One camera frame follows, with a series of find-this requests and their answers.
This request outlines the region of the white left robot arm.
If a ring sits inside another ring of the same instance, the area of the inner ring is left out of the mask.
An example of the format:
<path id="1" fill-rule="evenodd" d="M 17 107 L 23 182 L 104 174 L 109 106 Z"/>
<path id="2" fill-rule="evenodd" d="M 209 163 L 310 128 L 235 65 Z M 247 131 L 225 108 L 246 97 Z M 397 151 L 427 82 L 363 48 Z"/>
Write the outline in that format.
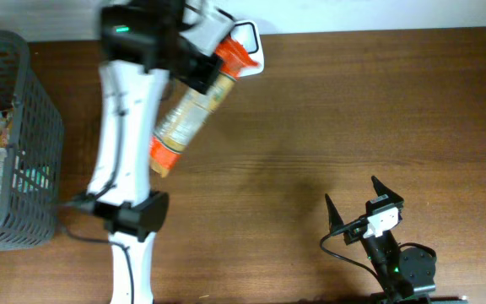
<path id="1" fill-rule="evenodd" d="M 154 239 L 169 196 L 150 186 L 149 143 L 165 89 L 178 79 L 205 92 L 222 64 L 216 48 L 234 26 L 224 10 L 192 10 L 184 1 L 126 1 L 100 10 L 100 143 L 83 210 L 107 231 L 115 303 L 154 301 Z"/>

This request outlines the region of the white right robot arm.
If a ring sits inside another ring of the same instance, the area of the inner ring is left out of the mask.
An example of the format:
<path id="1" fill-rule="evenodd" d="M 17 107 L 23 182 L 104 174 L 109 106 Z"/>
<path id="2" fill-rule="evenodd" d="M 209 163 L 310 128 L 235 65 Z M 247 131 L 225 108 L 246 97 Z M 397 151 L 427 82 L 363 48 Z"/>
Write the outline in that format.
<path id="1" fill-rule="evenodd" d="M 434 249 L 415 242 L 398 243 L 392 229 L 402 221 L 404 199 L 371 177 L 376 197 L 365 203 L 365 213 L 344 223 L 329 195 L 325 196 L 328 212 L 328 233 L 320 240 L 326 254 L 369 272 L 382 291 L 370 296 L 370 303 L 430 303 L 429 293 L 435 291 L 437 254 Z M 347 245 L 359 242 L 363 246 L 368 267 L 326 249 L 324 243 L 342 235 Z"/>

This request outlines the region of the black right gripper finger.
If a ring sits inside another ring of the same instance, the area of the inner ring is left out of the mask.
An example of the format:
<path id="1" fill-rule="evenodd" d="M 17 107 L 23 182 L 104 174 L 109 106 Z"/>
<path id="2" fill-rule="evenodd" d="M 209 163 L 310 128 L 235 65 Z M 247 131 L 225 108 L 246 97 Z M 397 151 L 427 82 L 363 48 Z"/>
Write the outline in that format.
<path id="1" fill-rule="evenodd" d="M 373 188 L 378 196 L 386 195 L 393 203 L 403 202 L 404 198 L 393 192 L 389 187 L 383 184 L 376 176 L 371 177 Z"/>
<path id="2" fill-rule="evenodd" d="M 327 193 L 325 194 L 325 200 L 328 212 L 329 232 L 334 233 L 335 231 L 338 231 L 339 229 L 344 227 L 344 222 L 342 220 L 342 217 L 338 213 L 338 210 L 335 207 L 331 197 Z"/>

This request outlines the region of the orange spaghetti package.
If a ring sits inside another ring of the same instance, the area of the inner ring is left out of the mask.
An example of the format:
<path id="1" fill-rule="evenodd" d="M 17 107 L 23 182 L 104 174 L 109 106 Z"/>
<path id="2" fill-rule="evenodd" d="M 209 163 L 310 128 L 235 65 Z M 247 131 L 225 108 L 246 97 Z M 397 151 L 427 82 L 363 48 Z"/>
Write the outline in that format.
<path id="1" fill-rule="evenodd" d="M 223 40 L 215 54 L 223 63 L 219 76 L 207 92 L 187 90 L 179 104 L 165 115 L 154 130 L 150 141 L 149 163 L 151 169 L 162 177 L 168 176 L 208 117 L 219 108 L 238 81 L 241 71 L 262 66 L 251 58 L 243 45 L 232 38 Z"/>

